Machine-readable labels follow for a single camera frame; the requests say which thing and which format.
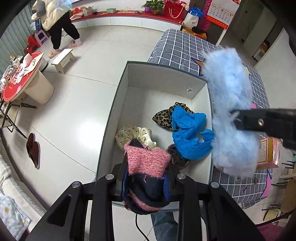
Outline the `pink navy knitted hat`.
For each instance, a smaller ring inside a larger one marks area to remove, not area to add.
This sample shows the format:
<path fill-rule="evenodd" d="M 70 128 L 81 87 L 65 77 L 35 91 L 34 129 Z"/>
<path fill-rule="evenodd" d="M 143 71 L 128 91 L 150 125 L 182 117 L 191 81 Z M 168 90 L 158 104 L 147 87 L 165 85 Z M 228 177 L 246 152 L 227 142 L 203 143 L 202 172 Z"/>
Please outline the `pink navy knitted hat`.
<path fill-rule="evenodd" d="M 137 139 L 124 145 L 127 168 L 123 178 L 125 206 L 139 215 L 158 212 L 170 203 L 167 168 L 171 155 L 162 149 L 151 150 Z"/>

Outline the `light blue fluffy cloth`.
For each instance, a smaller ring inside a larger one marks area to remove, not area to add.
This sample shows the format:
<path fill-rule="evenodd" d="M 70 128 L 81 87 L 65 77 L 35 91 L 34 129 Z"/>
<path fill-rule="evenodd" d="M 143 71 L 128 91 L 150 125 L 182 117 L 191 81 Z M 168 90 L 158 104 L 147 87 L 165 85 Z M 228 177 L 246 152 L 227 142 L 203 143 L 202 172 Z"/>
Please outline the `light blue fluffy cloth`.
<path fill-rule="evenodd" d="M 252 87 L 245 66 L 234 48 L 223 48 L 205 54 L 203 72 L 215 110 L 214 166 L 231 176 L 251 178 L 257 166 L 259 136 L 238 130 L 230 113 L 235 109 L 251 109 Z"/>

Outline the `blue plastic bag bundle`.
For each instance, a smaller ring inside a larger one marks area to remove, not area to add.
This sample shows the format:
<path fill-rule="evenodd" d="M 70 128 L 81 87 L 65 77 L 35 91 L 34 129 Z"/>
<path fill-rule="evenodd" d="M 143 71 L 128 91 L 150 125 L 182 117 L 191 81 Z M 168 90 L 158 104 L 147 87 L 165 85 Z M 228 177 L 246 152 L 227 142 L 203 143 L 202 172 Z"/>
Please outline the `blue plastic bag bundle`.
<path fill-rule="evenodd" d="M 188 113 L 176 106 L 171 115 L 172 138 L 181 156 L 190 161 L 204 158 L 212 150 L 215 133 L 206 128 L 204 113 Z"/>

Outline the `cream polka dot scrunchie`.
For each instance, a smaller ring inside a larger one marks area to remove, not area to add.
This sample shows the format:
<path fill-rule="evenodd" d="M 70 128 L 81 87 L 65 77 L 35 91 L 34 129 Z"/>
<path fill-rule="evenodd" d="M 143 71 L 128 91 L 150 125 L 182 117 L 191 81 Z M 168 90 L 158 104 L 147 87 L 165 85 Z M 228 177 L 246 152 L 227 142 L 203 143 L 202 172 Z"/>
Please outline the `cream polka dot scrunchie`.
<path fill-rule="evenodd" d="M 122 150 L 124 149 L 124 145 L 133 139 L 148 146 L 151 150 L 157 146 L 157 143 L 152 140 L 152 131 L 148 128 L 141 128 L 140 126 L 123 126 L 115 135 L 116 143 Z"/>

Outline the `leopard print scrunchie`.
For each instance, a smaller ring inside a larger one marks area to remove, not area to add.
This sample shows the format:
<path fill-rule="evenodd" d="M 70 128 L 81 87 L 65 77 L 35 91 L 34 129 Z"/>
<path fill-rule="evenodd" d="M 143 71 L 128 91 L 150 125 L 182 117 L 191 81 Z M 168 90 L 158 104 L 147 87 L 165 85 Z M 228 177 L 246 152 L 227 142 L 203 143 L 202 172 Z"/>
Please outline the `leopard print scrunchie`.
<path fill-rule="evenodd" d="M 162 128 L 168 129 L 170 131 L 173 131 L 173 128 L 171 126 L 171 115 L 175 109 L 176 106 L 180 106 L 183 108 L 187 113 L 194 113 L 185 103 L 181 102 L 175 102 L 173 106 L 170 106 L 168 109 L 163 109 L 159 112 L 157 112 L 153 117 L 152 120 L 161 126 Z"/>

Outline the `operator jeans legs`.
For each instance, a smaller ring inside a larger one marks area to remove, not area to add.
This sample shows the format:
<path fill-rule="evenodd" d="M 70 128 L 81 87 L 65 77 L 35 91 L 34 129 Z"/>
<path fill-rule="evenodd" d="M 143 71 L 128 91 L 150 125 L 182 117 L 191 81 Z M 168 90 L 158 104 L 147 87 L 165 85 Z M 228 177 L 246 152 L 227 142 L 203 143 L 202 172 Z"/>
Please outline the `operator jeans legs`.
<path fill-rule="evenodd" d="M 158 211 L 151 214 L 154 235 L 157 241 L 177 240 L 178 223 L 173 212 Z"/>

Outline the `dark red slippers pair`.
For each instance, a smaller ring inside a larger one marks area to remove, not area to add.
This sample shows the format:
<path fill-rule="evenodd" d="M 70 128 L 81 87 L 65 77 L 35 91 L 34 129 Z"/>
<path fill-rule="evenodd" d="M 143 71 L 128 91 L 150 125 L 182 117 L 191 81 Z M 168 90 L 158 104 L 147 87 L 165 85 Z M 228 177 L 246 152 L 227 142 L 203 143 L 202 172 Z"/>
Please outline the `dark red slippers pair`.
<path fill-rule="evenodd" d="M 26 142 L 26 149 L 29 158 L 34 163 L 36 169 L 40 167 L 40 145 L 35 141 L 35 134 L 30 133 Z"/>

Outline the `grey checkered star rug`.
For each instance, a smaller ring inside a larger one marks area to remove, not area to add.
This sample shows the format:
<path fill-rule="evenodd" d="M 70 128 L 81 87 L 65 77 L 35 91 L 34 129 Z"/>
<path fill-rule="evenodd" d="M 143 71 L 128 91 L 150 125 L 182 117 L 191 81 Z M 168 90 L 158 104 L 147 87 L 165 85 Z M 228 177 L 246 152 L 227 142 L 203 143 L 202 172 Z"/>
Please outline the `grey checkered star rug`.
<path fill-rule="evenodd" d="M 238 120 L 234 110 L 269 108 L 259 74 L 247 65 L 235 47 L 215 46 L 176 29 L 164 32 L 149 62 L 187 71 L 207 81 L 215 132 L 212 160 L 216 170 L 212 178 L 244 209 L 262 201 L 272 172 L 256 168 L 260 137 L 234 126 Z"/>

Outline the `grey storage box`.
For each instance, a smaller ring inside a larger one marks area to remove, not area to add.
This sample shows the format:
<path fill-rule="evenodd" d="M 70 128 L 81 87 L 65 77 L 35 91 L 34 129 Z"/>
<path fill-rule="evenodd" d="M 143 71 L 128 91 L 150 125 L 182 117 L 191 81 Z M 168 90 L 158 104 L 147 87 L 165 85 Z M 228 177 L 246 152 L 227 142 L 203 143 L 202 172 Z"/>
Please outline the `grey storage box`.
<path fill-rule="evenodd" d="M 105 125 L 96 177 L 109 174 L 123 161 L 124 151 L 115 135 L 126 126 L 150 130 L 151 140 L 165 150 L 173 144 L 169 118 L 156 116 L 185 104 L 194 113 L 206 114 L 206 129 L 212 129 L 213 104 L 205 78 L 171 66 L 128 61 L 125 65 Z"/>

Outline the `white paper shopping bag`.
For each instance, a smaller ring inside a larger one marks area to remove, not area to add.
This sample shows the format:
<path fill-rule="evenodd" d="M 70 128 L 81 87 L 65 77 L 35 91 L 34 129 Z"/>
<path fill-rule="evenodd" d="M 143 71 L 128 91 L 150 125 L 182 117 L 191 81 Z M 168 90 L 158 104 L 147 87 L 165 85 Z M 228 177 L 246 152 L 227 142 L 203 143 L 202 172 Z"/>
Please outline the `white paper shopping bag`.
<path fill-rule="evenodd" d="M 199 18 L 203 18 L 205 14 L 197 7 L 191 7 L 187 10 L 185 19 L 183 20 L 183 27 L 193 28 L 197 27 Z"/>

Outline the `round red top table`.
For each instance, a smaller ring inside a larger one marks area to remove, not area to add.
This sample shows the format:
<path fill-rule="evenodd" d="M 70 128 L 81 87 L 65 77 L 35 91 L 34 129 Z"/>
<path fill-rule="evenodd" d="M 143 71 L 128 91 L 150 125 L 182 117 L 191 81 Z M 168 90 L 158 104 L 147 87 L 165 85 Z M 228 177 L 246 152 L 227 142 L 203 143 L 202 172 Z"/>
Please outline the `round red top table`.
<path fill-rule="evenodd" d="M 32 71 L 27 74 L 24 73 L 19 78 L 16 75 L 12 77 L 1 95 L 4 102 L 14 101 L 23 93 L 41 105 L 46 104 L 51 99 L 54 87 L 40 71 L 40 65 L 44 59 L 43 55 L 44 53 L 39 51 L 32 53 L 33 59 L 26 67 L 32 66 Z"/>

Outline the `red gift bag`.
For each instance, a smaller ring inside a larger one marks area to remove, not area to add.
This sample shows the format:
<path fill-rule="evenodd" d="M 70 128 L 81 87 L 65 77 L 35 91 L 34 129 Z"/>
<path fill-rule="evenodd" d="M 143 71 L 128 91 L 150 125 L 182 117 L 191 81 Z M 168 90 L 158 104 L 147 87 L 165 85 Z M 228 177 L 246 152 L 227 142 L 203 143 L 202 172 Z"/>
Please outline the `red gift bag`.
<path fill-rule="evenodd" d="M 184 15 L 186 3 L 184 1 L 165 1 L 164 16 L 172 19 L 181 19 Z"/>

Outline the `small white wooden stool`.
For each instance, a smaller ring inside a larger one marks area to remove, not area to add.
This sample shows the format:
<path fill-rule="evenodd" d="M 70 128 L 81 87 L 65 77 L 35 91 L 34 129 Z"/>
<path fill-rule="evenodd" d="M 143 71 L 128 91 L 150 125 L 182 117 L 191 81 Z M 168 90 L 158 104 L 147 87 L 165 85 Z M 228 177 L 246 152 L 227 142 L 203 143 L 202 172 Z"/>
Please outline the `small white wooden stool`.
<path fill-rule="evenodd" d="M 51 65 L 55 67 L 58 73 L 65 74 L 64 66 L 70 61 L 76 61 L 72 51 L 71 48 L 64 49 L 52 61 Z"/>

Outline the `green potted plant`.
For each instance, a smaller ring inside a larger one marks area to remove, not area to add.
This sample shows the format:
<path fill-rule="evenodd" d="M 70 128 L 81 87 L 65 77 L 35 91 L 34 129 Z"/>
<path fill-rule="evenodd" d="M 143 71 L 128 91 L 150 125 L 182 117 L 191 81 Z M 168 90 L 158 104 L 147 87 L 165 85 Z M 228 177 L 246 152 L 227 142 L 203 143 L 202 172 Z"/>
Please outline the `green potted plant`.
<path fill-rule="evenodd" d="M 165 6 L 165 1 L 163 0 L 152 0 L 152 1 L 146 1 L 144 5 L 142 5 L 142 8 L 151 9 L 151 13 L 153 15 L 161 15 L 164 12 L 164 6 Z"/>

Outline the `standing person cream jacket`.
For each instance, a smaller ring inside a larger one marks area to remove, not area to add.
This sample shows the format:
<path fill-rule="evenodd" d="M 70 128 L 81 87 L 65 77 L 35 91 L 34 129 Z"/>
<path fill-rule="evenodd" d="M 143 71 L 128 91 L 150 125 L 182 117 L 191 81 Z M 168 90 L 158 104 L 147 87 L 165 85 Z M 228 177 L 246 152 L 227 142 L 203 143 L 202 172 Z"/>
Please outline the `standing person cream jacket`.
<path fill-rule="evenodd" d="M 65 0 L 43 0 L 35 1 L 32 6 L 34 13 L 31 19 L 33 21 L 40 19 L 43 29 L 51 36 L 53 48 L 49 53 L 50 59 L 61 52 L 60 45 L 63 31 L 72 38 L 69 48 L 82 45 L 80 34 L 70 19 L 71 5 L 70 1 Z"/>

